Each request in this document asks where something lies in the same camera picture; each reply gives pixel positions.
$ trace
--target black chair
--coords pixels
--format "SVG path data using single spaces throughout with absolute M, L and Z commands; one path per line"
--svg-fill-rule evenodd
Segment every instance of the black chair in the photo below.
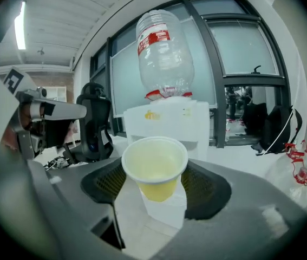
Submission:
M 64 144 L 63 156 L 69 158 L 72 164 L 91 163 L 109 158 L 114 150 L 107 131 L 111 101 L 105 97 L 104 88 L 97 83 L 87 83 L 76 103 L 87 108 L 86 116 L 79 120 L 81 144 L 72 149 Z M 102 131 L 108 140 L 105 145 Z

